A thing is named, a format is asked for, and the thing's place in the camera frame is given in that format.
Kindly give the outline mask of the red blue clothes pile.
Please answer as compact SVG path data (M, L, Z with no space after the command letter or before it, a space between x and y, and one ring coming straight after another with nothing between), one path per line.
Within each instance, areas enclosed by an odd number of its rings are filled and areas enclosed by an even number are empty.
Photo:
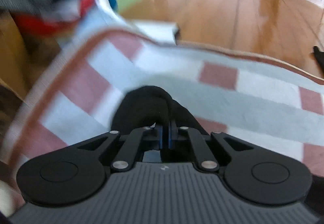
M74 27L95 5L95 0L54 0L38 15L13 13L21 33L33 36L52 36Z

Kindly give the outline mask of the black garment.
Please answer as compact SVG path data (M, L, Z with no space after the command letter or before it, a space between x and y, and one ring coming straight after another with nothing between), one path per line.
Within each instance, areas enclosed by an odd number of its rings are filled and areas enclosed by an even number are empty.
M153 124L167 129L173 121L178 127L191 127L203 135L208 134L194 116L172 99L169 93L157 86L144 86L125 95L110 128L127 135L134 129Z

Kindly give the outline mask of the white flat box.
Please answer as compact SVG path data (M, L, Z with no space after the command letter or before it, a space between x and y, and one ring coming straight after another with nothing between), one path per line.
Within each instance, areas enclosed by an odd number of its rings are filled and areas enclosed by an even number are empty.
M131 20L130 23L141 33L160 43L176 44L180 32L176 22Z

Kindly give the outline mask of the checkered red white blanket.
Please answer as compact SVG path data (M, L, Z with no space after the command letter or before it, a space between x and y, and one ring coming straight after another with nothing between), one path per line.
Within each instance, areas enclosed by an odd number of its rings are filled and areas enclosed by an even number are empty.
M207 131L149 150L111 123L157 86ZM269 57L157 42L92 13L3 143L19 209L1 223L323 223L323 80Z

